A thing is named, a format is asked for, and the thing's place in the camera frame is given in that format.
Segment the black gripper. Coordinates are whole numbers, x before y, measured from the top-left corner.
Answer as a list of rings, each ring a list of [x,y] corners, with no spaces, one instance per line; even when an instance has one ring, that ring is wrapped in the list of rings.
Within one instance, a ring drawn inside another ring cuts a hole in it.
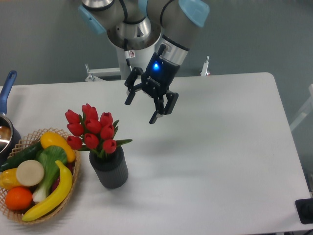
[[[154,124],[158,118],[172,113],[174,106],[178,100],[179,94],[169,91],[180,66],[170,63],[160,57],[156,52],[152,55],[150,62],[143,73],[142,68],[134,67],[124,85],[127,87],[128,96],[125,105],[130,105],[135,93],[140,91],[151,96],[154,100],[155,108],[150,124]],[[135,81],[141,76],[141,83],[135,85]]]

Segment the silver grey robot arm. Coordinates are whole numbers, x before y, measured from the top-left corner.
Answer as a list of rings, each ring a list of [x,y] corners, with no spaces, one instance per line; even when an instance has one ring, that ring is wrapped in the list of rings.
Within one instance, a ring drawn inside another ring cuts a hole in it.
[[[116,48],[125,103],[143,91],[155,104],[150,123],[171,114],[179,95],[170,84],[204,27],[209,6],[201,0],[84,0],[78,11]]]

